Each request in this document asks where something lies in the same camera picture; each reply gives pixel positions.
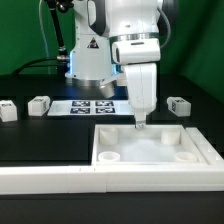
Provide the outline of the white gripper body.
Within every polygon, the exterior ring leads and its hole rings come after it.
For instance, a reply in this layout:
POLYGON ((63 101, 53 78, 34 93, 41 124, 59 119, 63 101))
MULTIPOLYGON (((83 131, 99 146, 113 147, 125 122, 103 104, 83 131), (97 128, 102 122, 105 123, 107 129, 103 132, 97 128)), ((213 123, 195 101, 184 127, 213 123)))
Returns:
POLYGON ((156 108, 157 66, 155 63, 127 65, 124 73, 135 122, 145 123, 146 116, 156 108))

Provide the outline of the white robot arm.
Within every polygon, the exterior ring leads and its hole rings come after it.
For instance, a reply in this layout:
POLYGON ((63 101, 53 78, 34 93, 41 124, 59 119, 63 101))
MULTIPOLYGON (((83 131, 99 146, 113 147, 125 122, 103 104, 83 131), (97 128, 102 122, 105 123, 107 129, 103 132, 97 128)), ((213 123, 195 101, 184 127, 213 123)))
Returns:
POLYGON ((171 35, 178 0, 74 0, 76 44, 65 77, 113 95, 127 86, 135 127, 146 126, 156 108, 157 62, 171 35))

